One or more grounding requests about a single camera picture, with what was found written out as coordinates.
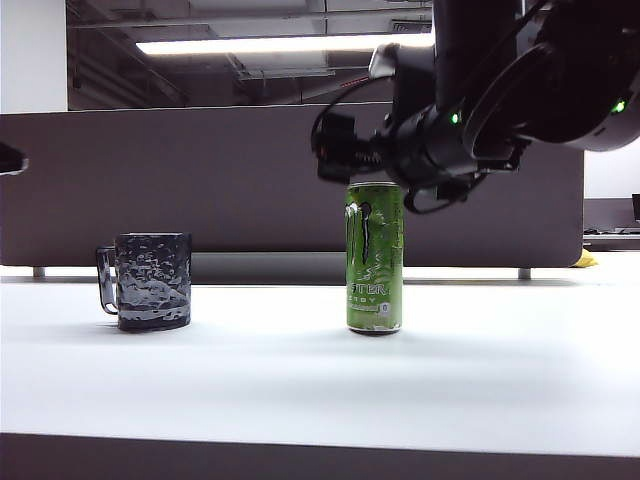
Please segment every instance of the ceiling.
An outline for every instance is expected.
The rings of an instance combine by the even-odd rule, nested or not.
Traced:
[[[91,97],[91,91],[96,100],[100,95],[94,90],[111,82],[108,95],[95,102],[100,108],[320,101],[366,75],[370,52],[150,58],[135,42],[427,31],[430,5],[387,0],[67,1],[70,100],[75,99],[76,108],[87,108],[90,98],[82,97]],[[123,88],[128,94],[117,94]],[[108,105],[105,100],[114,96],[120,100]]]

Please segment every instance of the monster energy can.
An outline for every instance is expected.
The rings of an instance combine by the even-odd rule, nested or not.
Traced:
[[[395,183],[347,190],[347,325],[370,335],[402,324],[402,192]]]

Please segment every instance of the glass mug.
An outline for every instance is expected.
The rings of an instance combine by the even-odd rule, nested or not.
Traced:
[[[191,234],[125,233],[98,247],[100,304],[128,332],[168,330],[191,319]],[[116,299],[109,253],[115,252]]]

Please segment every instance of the ceiling light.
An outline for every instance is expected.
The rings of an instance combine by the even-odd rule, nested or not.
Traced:
[[[331,35],[306,37],[229,38],[174,42],[140,42],[147,55],[202,55],[212,53],[274,53],[337,50],[374,50],[379,45],[399,43],[410,47],[434,44],[431,33],[385,35]]]

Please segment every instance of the wall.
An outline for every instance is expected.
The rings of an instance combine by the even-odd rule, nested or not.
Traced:
[[[620,150],[585,152],[585,198],[631,198],[640,193],[640,139]]]
[[[0,112],[66,111],[64,0],[2,0],[0,5]]]

